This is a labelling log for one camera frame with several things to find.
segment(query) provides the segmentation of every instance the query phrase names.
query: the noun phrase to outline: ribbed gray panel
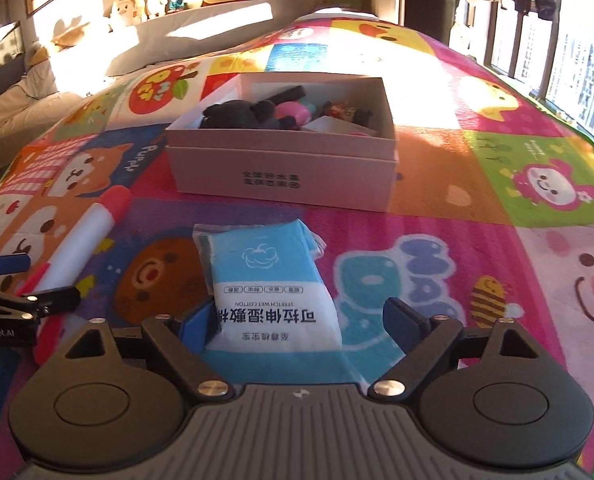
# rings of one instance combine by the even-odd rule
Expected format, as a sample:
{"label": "ribbed gray panel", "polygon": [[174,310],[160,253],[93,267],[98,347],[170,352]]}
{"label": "ribbed gray panel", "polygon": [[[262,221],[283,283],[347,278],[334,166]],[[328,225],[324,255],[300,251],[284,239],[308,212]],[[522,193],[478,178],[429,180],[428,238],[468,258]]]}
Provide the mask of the ribbed gray panel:
{"label": "ribbed gray panel", "polygon": [[[76,480],[30,465],[17,480]],[[197,409],[167,450],[86,480],[588,480],[571,464],[549,472],[477,470],[430,444],[407,410],[351,384],[251,385]]]}

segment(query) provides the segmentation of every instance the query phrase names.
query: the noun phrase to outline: cartoon blanket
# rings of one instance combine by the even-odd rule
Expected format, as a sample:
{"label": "cartoon blanket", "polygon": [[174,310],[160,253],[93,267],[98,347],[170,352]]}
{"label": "cartoon blanket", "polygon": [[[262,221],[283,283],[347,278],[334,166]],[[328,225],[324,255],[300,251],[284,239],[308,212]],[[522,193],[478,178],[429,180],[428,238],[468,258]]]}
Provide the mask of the cartoon blanket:
{"label": "cartoon blanket", "polygon": [[[388,213],[176,192],[165,127],[237,73],[264,70],[383,78],[399,151]],[[415,31],[313,14],[237,52],[124,79],[19,154],[0,184],[0,254],[26,252],[37,269],[112,185],[130,189],[131,210],[80,276],[74,325],[135,324],[201,300],[196,223],[299,218],[328,245],[317,266],[367,380],[401,357],[381,325],[398,296],[470,326],[517,317],[594,404],[594,143]],[[1,276],[0,290],[27,276]],[[31,373],[27,356],[0,350],[0,480],[21,465],[5,412]],[[594,429],[580,463],[594,471]]]}

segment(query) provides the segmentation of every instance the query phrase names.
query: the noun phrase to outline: green leaf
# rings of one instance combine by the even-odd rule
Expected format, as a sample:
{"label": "green leaf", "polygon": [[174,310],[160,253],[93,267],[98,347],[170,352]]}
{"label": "green leaf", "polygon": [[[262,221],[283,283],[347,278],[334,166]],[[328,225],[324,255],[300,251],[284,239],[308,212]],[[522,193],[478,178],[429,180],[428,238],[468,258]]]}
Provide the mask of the green leaf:
{"label": "green leaf", "polygon": [[175,86],[173,86],[173,95],[175,99],[183,99],[186,97],[186,94],[188,93],[188,86],[188,81],[185,79],[180,79],[177,81]]}

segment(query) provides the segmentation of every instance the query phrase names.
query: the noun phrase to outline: cartoon bee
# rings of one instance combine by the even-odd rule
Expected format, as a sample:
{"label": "cartoon bee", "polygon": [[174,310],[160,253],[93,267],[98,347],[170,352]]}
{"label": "cartoon bee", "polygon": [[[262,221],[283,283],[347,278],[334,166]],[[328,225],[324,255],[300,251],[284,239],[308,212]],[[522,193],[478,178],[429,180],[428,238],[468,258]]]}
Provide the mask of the cartoon bee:
{"label": "cartoon bee", "polygon": [[517,303],[506,303],[508,293],[500,280],[484,275],[477,280],[471,294],[471,316],[479,328],[492,328],[500,317],[521,317]]}

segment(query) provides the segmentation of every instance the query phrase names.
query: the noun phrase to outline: black plush toy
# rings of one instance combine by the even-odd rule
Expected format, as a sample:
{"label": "black plush toy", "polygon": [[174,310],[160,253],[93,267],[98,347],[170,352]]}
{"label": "black plush toy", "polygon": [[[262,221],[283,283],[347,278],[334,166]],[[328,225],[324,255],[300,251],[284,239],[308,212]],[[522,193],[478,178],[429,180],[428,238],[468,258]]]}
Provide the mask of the black plush toy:
{"label": "black plush toy", "polygon": [[292,130],[294,117],[275,118],[275,104],[270,101],[251,103],[241,99],[209,106],[203,111],[200,128],[244,130]]}

